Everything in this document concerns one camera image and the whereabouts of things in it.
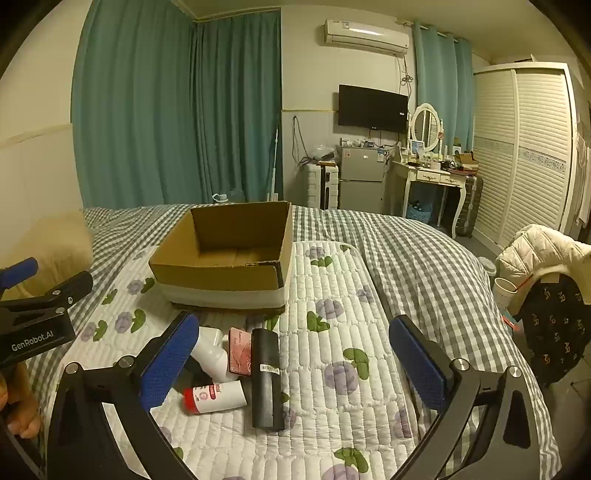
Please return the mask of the person's left hand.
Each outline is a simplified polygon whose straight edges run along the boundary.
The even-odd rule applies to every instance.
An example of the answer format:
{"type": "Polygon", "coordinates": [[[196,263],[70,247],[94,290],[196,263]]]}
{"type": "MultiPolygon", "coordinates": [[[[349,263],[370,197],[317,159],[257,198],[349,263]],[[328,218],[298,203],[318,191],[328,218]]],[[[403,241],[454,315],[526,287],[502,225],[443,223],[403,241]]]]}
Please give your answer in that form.
{"type": "Polygon", "coordinates": [[[10,379],[1,375],[0,385],[1,409],[11,408],[7,416],[8,430],[22,439],[32,439],[40,431],[42,421],[39,415],[39,404],[35,398],[25,363],[19,363],[10,379]]]}

